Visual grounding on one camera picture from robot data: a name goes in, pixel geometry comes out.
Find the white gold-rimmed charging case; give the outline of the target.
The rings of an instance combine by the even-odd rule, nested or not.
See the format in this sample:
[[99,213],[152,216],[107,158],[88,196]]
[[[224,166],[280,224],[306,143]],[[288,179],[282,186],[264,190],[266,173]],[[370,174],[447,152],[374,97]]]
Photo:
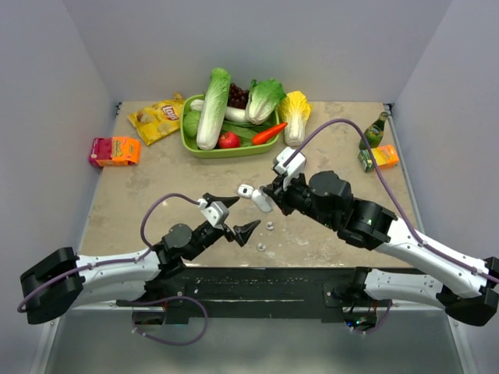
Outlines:
[[238,196],[243,199],[252,199],[253,192],[254,187],[247,184],[241,184],[237,189]]

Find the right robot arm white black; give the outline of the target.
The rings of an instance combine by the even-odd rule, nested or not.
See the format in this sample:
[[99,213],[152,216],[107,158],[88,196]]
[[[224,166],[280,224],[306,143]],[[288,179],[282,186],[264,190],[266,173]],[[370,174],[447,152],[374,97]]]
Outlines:
[[298,211],[348,245],[400,259],[417,270],[357,267],[351,283],[336,288],[335,296],[357,306],[384,300],[432,305],[471,326],[486,325],[498,311],[491,280],[498,275],[497,259],[473,259],[411,232],[391,210],[354,197],[351,185],[332,171],[310,179],[299,175],[287,185],[284,181],[278,176],[260,190],[285,216]]

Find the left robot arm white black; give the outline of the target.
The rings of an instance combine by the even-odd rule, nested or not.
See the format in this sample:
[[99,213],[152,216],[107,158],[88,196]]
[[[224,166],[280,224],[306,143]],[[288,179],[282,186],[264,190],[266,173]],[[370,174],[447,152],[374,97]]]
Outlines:
[[23,299],[17,311],[37,325],[52,321],[77,306],[106,301],[154,305],[161,298],[165,280],[184,271],[193,260],[219,239],[244,246],[260,224],[259,220],[229,227],[226,219],[238,197],[217,197],[209,193],[194,200],[204,217],[197,228],[179,223],[156,244],[144,241],[145,249],[113,256],[84,256],[71,247],[55,250],[24,271],[19,278]]

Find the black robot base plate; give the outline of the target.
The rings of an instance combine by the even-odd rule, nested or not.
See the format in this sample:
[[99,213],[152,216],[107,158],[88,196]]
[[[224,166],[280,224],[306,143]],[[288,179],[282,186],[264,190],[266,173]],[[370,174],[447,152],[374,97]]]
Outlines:
[[374,304],[361,290],[365,277],[364,267],[187,267],[148,281],[133,305],[167,302],[167,323],[204,316],[341,323],[348,309]]

